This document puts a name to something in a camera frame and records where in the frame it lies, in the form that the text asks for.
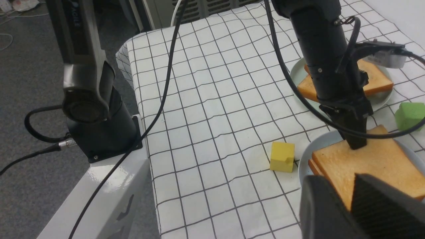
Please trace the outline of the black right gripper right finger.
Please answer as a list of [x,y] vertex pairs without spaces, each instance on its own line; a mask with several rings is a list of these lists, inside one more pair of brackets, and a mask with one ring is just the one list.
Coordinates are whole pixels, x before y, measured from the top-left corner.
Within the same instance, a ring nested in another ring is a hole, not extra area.
[[425,207],[369,174],[356,174],[352,216],[372,239],[423,239]]

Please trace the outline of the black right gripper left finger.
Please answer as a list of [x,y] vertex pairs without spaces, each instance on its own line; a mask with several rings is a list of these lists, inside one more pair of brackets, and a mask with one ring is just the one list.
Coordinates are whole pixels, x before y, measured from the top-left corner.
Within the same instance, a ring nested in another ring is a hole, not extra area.
[[299,219],[303,239],[360,238],[360,229],[341,198],[320,175],[303,179]]

